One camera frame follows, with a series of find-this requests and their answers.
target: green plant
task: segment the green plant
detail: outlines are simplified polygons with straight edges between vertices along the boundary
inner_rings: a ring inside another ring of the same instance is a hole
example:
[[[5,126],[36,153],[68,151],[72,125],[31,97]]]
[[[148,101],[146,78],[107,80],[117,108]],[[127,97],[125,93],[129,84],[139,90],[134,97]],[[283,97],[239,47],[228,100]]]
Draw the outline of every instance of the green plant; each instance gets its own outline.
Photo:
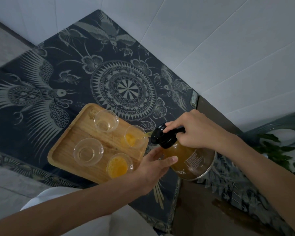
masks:
[[[276,143],[280,143],[279,138],[276,137],[274,134],[268,134],[268,133],[258,134],[258,137],[262,139],[271,140]],[[270,142],[263,141],[259,146],[254,147],[254,149],[261,154],[266,153],[268,155],[268,158],[271,161],[284,167],[286,170],[290,171],[291,173],[295,175],[295,172],[292,172],[290,168],[290,161],[293,162],[294,168],[295,168],[295,161],[293,160],[291,156],[287,156],[283,154],[284,152],[290,152],[292,150],[295,150],[295,147],[289,147],[289,146],[280,147]]]

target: person's right arm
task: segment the person's right arm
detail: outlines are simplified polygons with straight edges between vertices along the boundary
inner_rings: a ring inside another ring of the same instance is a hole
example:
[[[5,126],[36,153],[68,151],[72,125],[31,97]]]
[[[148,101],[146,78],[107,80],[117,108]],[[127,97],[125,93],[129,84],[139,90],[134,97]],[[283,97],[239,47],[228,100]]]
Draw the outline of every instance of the person's right arm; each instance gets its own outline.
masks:
[[[184,126],[178,141],[194,148],[206,147],[228,157],[267,198],[280,216],[295,230],[295,175],[259,154],[197,110],[166,123],[163,132]]]

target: clear plastic cup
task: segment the clear plastic cup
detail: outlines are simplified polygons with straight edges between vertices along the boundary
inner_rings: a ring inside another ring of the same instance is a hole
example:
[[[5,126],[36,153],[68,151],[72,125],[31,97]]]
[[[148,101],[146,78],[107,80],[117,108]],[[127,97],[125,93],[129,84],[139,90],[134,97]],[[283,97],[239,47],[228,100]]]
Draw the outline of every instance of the clear plastic cup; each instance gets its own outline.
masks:
[[[75,161],[82,166],[95,165],[100,161],[103,153],[103,145],[94,138],[86,138],[79,141],[73,150]]]
[[[111,179],[133,171],[131,158],[124,153],[113,155],[107,163],[106,172]]]
[[[97,130],[111,132],[117,128],[119,118],[113,111],[102,110],[95,115],[94,123]]]
[[[131,125],[125,132],[125,141],[128,146],[133,148],[140,148],[146,142],[148,136],[145,130],[138,125]]]

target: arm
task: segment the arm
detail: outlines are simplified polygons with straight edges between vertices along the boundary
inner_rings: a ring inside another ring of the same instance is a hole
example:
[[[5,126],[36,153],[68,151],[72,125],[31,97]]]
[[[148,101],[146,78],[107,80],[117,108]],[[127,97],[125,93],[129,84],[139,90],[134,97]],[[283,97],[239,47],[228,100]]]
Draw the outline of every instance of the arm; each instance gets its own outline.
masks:
[[[55,198],[0,220],[0,235],[52,235],[66,233],[86,222],[113,213],[149,193],[177,157],[157,160],[156,148],[138,170],[89,189]]]
[[[225,131],[197,110],[184,113],[166,125],[163,132],[179,126],[185,127],[185,134],[177,134],[182,145],[207,147],[232,160],[295,230],[294,174],[259,154],[239,137]]]

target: wooden tray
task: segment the wooden tray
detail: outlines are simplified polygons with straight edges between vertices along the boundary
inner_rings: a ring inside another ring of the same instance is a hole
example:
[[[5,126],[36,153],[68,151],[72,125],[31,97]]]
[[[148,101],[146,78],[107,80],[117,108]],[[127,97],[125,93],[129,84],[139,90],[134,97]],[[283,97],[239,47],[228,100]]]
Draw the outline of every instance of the wooden tray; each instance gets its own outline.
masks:
[[[129,155],[134,163],[134,169],[138,167],[148,145],[148,139],[141,149],[129,147],[124,141],[124,134],[130,124],[121,118],[119,118],[116,130],[109,133],[97,131],[94,124],[94,115],[103,109],[95,103],[89,103],[83,107],[49,151],[47,159],[51,165],[98,184],[110,180],[106,173],[106,166],[108,160],[114,154],[125,153]],[[95,138],[104,147],[102,159],[90,167],[79,165],[73,158],[74,147],[85,138]]]

